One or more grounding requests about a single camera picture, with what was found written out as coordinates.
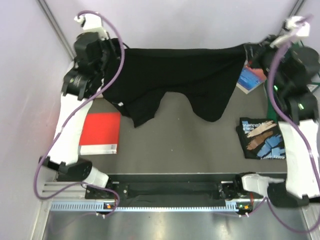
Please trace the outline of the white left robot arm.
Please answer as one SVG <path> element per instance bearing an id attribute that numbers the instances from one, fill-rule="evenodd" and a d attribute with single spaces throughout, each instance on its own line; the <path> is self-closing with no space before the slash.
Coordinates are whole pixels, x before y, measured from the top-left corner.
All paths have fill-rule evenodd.
<path id="1" fill-rule="evenodd" d="M 114 191 L 113 185 L 108 183 L 109 176 L 79 156 L 79 143 L 93 103 L 90 98 L 103 85 L 104 68 L 111 49 L 97 32 L 85 32 L 76 38 L 74 50 L 73 67 L 63 78 L 56 141 L 47 156 L 39 161 L 42 166 L 74 181 L 96 186 L 97 194 L 106 199 Z"/>

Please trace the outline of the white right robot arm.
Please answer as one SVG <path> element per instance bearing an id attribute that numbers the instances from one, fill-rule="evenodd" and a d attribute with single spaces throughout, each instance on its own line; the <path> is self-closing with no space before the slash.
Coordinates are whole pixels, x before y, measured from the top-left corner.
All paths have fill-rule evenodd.
<path id="1" fill-rule="evenodd" d="M 267 76 L 267 94 L 284 142 L 287 174 L 280 179 L 246 172 L 233 185 L 233 192 L 239 198 L 259 194 L 278 208 L 307 206 L 320 198 L 320 116 L 318 101 L 309 89 L 320 70 L 320 56 L 311 47 L 294 46 L 291 40 L 276 45 L 271 37 L 251 64 L 261 67 Z"/>

